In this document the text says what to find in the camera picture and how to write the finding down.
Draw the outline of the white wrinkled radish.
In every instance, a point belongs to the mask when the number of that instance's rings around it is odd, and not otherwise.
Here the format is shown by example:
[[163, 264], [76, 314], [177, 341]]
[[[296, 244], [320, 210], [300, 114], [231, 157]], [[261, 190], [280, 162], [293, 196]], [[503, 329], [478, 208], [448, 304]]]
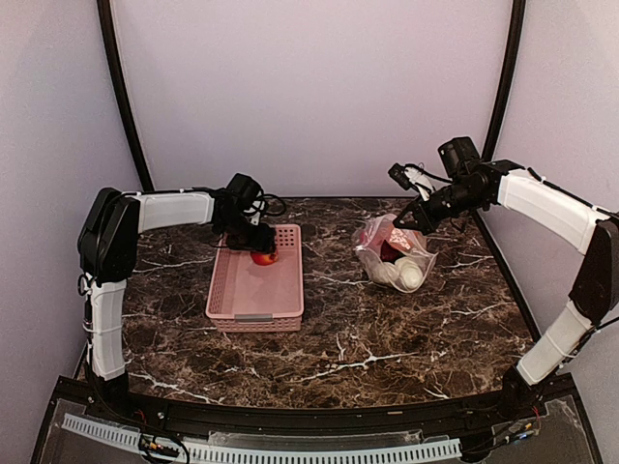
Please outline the white wrinkled radish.
[[393, 285], [399, 281], [398, 267], [391, 262], [372, 262], [367, 270], [368, 277], [374, 282], [383, 285]]

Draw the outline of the clear zip top bag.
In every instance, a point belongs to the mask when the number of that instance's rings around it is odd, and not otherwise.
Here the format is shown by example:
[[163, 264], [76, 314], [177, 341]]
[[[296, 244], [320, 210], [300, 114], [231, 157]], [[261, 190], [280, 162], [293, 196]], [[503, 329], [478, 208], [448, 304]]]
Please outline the clear zip top bag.
[[395, 218], [394, 214], [371, 217], [354, 232], [352, 242], [371, 281], [410, 294], [424, 284], [437, 254], [427, 249], [420, 232], [396, 228]]

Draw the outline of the black front rail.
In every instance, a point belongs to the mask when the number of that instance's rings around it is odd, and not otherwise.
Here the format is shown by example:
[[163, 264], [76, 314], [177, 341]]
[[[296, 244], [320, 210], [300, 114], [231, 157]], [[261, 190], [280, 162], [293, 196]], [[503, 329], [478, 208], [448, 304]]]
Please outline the black front rail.
[[161, 431], [178, 437], [207, 437], [214, 432], [283, 436], [352, 436], [419, 434], [484, 440], [501, 427], [544, 416], [549, 402], [575, 389], [562, 376], [551, 382], [545, 395], [506, 420], [496, 411], [497, 392], [429, 403], [353, 409], [273, 409], [221, 406], [129, 393], [129, 411], [113, 413], [83, 382], [60, 378], [47, 403], [42, 434], [62, 421], [65, 411], [125, 425], [137, 431]]

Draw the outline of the pale green radish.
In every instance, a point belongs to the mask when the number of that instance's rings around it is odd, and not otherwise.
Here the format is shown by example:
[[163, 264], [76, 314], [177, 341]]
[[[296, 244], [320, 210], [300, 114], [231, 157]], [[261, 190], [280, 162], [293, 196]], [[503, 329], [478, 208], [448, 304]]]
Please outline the pale green radish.
[[410, 291], [418, 289], [424, 277], [421, 267], [410, 257], [401, 257], [395, 265], [398, 268], [398, 279], [401, 286]]

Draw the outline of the black frame post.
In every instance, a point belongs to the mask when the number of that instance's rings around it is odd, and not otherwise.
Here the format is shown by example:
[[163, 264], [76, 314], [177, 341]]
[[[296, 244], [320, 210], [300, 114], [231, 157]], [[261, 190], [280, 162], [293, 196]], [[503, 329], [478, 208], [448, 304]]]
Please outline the black frame post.
[[484, 161], [490, 161], [493, 159], [506, 115], [516, 71], [517, 57], [525, 19], [526, 3], [526, 0], [514, 0], [512, 2], [510, 23], [501, 73], [499, 76], [494, 105], [482, 151], [482, 159]]
[[154, 182], [133, 117], [133, 109], [123, 72], [112, 13], [112, 2], [109, 0], [97, 0], [96, 4], [107, 67], [133, 166], [141, 188], [144, 191], [153, 191], [155, 189]]

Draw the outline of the dark red apple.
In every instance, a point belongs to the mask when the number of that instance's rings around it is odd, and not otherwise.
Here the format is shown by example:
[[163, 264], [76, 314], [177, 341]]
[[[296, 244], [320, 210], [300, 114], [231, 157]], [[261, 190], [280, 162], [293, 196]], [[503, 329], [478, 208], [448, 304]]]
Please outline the dark red apple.
[[383, 262], [395, 263], [403, 254], [393, 248], [388, 242], [383, 242], [380, 248], [380, 259]]

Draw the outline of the red pomegranate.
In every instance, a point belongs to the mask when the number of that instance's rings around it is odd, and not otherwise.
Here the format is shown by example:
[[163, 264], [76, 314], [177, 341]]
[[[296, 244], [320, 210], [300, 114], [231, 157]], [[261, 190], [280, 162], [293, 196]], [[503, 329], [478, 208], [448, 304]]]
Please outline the red pomegranate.
[[251, 260], [258, 266], [270, 266], [279, 260], [279, 254], [275, 251], [272, 253], [251, 252]]

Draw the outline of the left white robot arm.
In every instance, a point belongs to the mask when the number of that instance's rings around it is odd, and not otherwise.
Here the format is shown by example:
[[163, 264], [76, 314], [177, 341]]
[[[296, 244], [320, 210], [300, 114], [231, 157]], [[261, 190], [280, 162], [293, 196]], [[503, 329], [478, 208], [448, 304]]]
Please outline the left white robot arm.
[[237, 173], [224, 188], [184, 188], [153, 192], [101, 189], [77, 240], [85, 296], [83, 327], [87, 362], [104, 382], [126, 373], [122, 313], [127, 281], [136, 266], [142, 233], [182, 225], [208, 225], [234, 250], [271, 254], [275, 230], [263, 222], [271, 195], [252, 177]]

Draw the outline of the orange fruit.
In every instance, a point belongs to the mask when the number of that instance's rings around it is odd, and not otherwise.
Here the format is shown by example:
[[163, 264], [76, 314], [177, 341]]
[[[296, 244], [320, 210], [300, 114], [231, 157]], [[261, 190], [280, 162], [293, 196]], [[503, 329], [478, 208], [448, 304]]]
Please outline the orange fruit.
[[419, 246], [417, 235], [414, 231], [395, 227], [392, 229], [387, 242], [392, 248], [402, 253], [410, 253]]

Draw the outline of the pink perforated plastic basket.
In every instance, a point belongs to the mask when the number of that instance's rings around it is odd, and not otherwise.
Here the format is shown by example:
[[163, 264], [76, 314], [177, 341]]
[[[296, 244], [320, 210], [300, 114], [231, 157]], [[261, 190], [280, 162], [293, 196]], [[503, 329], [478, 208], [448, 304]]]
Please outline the pink perforated plastic basket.
[[247, 251], [218, 250], [206, 316], [225, 333], [284, 333], [301, 329], [304, 280], [301, 227], [278, 224], [278, 260], [256, 264]]

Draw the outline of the left black frame post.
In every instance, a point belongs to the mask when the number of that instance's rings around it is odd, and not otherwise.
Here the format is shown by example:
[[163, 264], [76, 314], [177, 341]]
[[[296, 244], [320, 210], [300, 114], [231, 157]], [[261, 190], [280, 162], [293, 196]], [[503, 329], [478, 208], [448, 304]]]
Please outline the left black frame post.
[[155, 189], [154, 182], [133, 117], [133, 109], [123, 72], [112, 13], [112, 2], [109, 0], [97, 0], [96, 4], [107, 67], [133, 166], [141, 188], [144, 191], [153, 191]]

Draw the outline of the right black frame post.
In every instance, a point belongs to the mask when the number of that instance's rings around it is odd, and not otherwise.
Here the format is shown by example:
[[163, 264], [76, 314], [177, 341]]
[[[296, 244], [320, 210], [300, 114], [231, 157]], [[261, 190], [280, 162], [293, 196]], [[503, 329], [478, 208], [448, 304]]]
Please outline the right black frame post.
[[506, 115], [516, 71], [517, 57], [525, 19], [526, 3], [526, 0], [514, 0], [512, 2], [510, 23], [501, 73], [499, 76], [494, 105], [482, 151], [482, 159], [484, 161], [490, 161], [493, 159]]

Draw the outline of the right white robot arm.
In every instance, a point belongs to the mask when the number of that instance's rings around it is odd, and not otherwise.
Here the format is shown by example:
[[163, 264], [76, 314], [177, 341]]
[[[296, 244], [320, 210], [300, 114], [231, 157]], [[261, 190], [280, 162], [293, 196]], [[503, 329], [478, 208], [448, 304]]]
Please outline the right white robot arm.
[[438, 187], [422, 187], [427, 172], [418, 164], [394, 164], [391, 177], [417, 198], [396, 216], [400, 229], [433, 233], [441, 222], [490, 208], [514, 214], [514, 225], [529, 221], [550, 242], [544, 251], [534, 240], [524, 257], [553, 258], [533, 266], [528, 282], [549, 286], [551, 296], [566, 292], [563, 309], [547, 316], [547, 327], [518, 361], [515, 379], [493, 399], [493, 410], [504, 420], [516, 418], [531, 402], [531, 391], [568, 359], [618, 308], [618, 216], [589, 203], [525, 167], [507, 159], [480, 156], [469, 137], [457, 137], [438, 149], [445, 169]]

